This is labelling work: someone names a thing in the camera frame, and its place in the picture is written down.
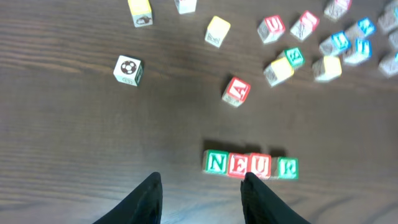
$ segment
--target wood grain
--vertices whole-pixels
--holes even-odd
[[[300,161],[300,180],[267,181],[311,223],[398,223],[398,79],[377,70],[391,51],[373,35],[374,57],[312,81],[318,44],[384,3],[354,1],[342,20],[321,17],[304,43],[272,45],[256,32],[264,16],[287,27],[317,0],[199,0],[180,16],[151,0],[154,25],[135,29],[127,1],[0,1],[1,223],[92,223],[151,172],[164,184],[162,223],[244,223],[239,180],[201,173],[205,142]],[[204,41],[214,16],[232,24],[220,49]],[[286,47],[307,64],[270,88],[262,69]],[[144,60],[138,88],[118,83],[119,55]],[[221,102],[228,77],[252,85],[238,109]]]

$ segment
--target green block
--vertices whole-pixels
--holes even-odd
[[[226,175],[228,171],[228,152],[207,150],[203,158],[203,171],[208,174]]]
[[[278,158],[278,178],[298,179],[299,160],[296,158],[288,158],[288,157]]]

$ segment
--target white block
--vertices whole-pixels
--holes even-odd
[[[305,11],[300,19],[290,29],[290,33],[300,41],[304,41],[317,28],[319,18]]]
[[[349,40],[354,40],[366,39],[375,32],[376,26],[369,18],[365,17],[348,28],[345,31],[345,34]]]
[[[324,56],[312,65],[316,82],[330,82],[341,75],[341,64],[338,57]]]
[[[379,17],[378,24],[384,34],[398,27],[398,8],[385,12]]]
[[[135,27],[153,24],[152,9],[148,0],[128,0]]]
[[[133,86],[138,86],[143,73],[144,68],[140,60],[123,55],[119,56],[113,70],[113,75],[119,82]]]
[[[351,47],[351,42],[343,31],[331,35],[319,45],[319,51],[323,55],[337,56]]]
[[[248,97],[250,92],[250,85],[236,77],[234,77],[226,87],[223,101],[229,103],[231,106],[239,107]]]
[[[284,34],[285,25],[280,16],[271,16],[260,23],[257,32],[263,44],[268,44],[277,41]]]
[[[337,21],[351,7],[352,0],[331,0],[325,8],[325,15],[332,21]]]
[[[179,14],[195,12],[197,8],[197,0],[175,0]]]
[[[227,35],[231,24],[222,18],[215,16],[207,27],[205,41],[216,47],[220,47]]]
[[[397,75],[398,54],[385,56],[379,64],[379,69],[386,77]]]
[[[343,61],[347,65],[359,65],[372,57],[371,42],[356,39],[352,48],[343,54]]]

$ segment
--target block with soccer ball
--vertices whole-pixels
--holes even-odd
[[[289,61],[290,66],[292,66],[295,71],[305,63],[303,53],[301,53],[301,50],[298,47],[284,50],[280,53],[278,58],[286,58]]]
[[[285,32],[285,25],[282,22],[280,16],[271,16],[265,18],[257,32],[260,35],[260,38],[264,44],[269,44],[275,42],[281,37]]]
[[[337,56],[351,47],[351,42],[343,31],[331,35],[319,45],[323,55]]]
[[[268,179],[271,176],[271,156],[251,153],[249,156],[248,172],[252,172],[260,179]]]
[[[175,6],[179,14],[195,12],[197,0],[175,0]]]
[[[388,36],[388,40],[390,41],[390,44],[393,48],[398,49],[398,30],[392,32]]]
[[[135,27],[153,24],[152,9],[148,0],[128,0]]]
[[[384,34],[389,33],[398,27],[398,7],[393,8],[390,11],[386,11],[379,17],[377,22]]]
[[[113,70],[113,75],[119,82],[138,86],[144,68],[140,60],[135,58],[119,56],[118,62]]]
[[[279,58],[264,70],[264,75],[270,86],[276,86],[294,74],[294,69],[286,57]]]
[[[398,53],[385,56],[379,63],[379,70],[388,78],[397,75]]]
[[[228,158],[228,177],[244,179],[248,171],[249,156],[230,153]]]
[[[299,178],[299,160],[289,157],[272,158],[272,179],[289,179],[295,180]]]
[[[305,11],[300,19],[290,29],[290,33],[300,41],[304,41],[317,28],[319,18]]]
[[[248,97],[250,92],[250,85],[236,77],[234,77],[226,87],[223,101],[229,103],[231,106],[239,107]]]
[[[351,3],[352,0],[331,0],[325,8],[325,16],[335,22],[348,12]]]
[[[329,82],[341,75],[338,57],[324,56],[312,65],[316,82]]]
[[[206,150],[203,153],[203,172],[207,174],[227,175],[228,159],[228,152]]]
[[[224,19],[215,16],[207,27],[205,40],[216,47],[220,47],[227,35],[231,24]]]
[[[372,57],[371,42],[356,39],[352,48],[343,54],[343,61],[347,65],[359,65]]]
[[[366,39],[376,32],[376,26],[369,18],[363,18],[345,31],[349,40]]]

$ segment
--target alphabet block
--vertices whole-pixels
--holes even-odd
[[[203,154],[203,171],[207,174],[227,175],[228,152],[206,150]]]
[[[280,16],[271,16],[265,18],[261,22],[257,32],[259,33],[262,42],[264,44],[268,44],[277,41],[279,37],[284,34],[285,25]]]

